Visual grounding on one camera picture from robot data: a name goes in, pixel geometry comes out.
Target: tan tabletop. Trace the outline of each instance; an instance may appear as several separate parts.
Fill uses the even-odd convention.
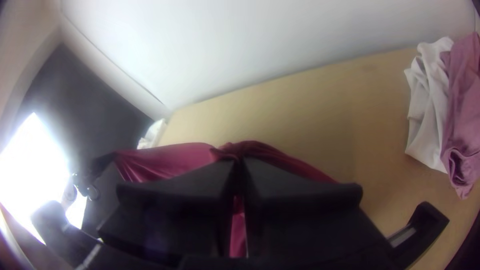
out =
[[[413,269],[444,269],[480,208],[478,185],[460,200],[448,176],[404,154],[415,49],[281,77],[176,111],[159,145],[257,140],[341,183],[363,187],[361,208],[389,236],[428,201],[450,223]]]

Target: black plastic part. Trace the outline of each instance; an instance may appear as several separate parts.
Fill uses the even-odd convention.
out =
[[[119,184],[120,206],[98,234],[111,247],[170,266],[183,255],[227,257],[233,166],[221,161],[168,180]]]
[[[71,266],[81,264],[95,245],[95,238],[72,226],[57,201],[49,201],[31,217],[46,246]]]
[[[315,182],[253,158],[120,184],[117,195],[99,229],[104,244],[71,226],[58,202],[32,222],[77,270],[406,269],[449,222],[423,202],[386,239],[359,208],[359,185]],[[248,258],[228,257],[234,195],[244,198]]]
[[[359,208],[359,185],[315,182],[253,158],[244,164],[250,257],[327,262],[372,246],[390,251],[385,237]]]
[[[420,203],[408,221],[408,229],[400,230],[404,233],[410,230],[411,233],[399,245],[395,245],[392,252],[395,263],[402,269],[408,268],[429,249],[448,223],[449,219],[433,205],[426,201]],[[389,237],[389,241],[392,243],[398,237],[396,233]]]
[[[75,270],[173,270],[173,268],[137,258],[104,244],[96,245]]]

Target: maroon fabric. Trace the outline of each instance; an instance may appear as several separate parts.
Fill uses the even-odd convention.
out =
[[[212,162],[213,146],[190,142],[162,147],[116,151],[115,165],[125,181],[144,183],[170,179]]]
[[[300,177],[336,183],[313,166],[258,141],[227,143],[219,148],[200,143],[181,143],[162,147],[116,152],[115,165],[125,181],[144,183],[170,179],[218,160],[239,161],[256,158]],[[245,257],[246,231],[242,198],[233,199],[230,256]]]
[[[443,52],[448,104],[440,159],[458,196],[465,199],[480,178],[480,37],[474,32]]]

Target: bright window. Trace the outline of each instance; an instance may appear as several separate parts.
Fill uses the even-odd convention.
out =
[[[32,113],[0,154],[0,202],[41,242],[30,216],[48,201],[59,201],[69,179],[67,159],[47,128]],[[86,197],[78,193],[66,216],[82,225]]]

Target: purple cloth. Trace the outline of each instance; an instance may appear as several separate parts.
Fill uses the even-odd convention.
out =
[[[449,80],[440,159],[460,198],[480,177],[480,38],[474,32],[443,52]]]

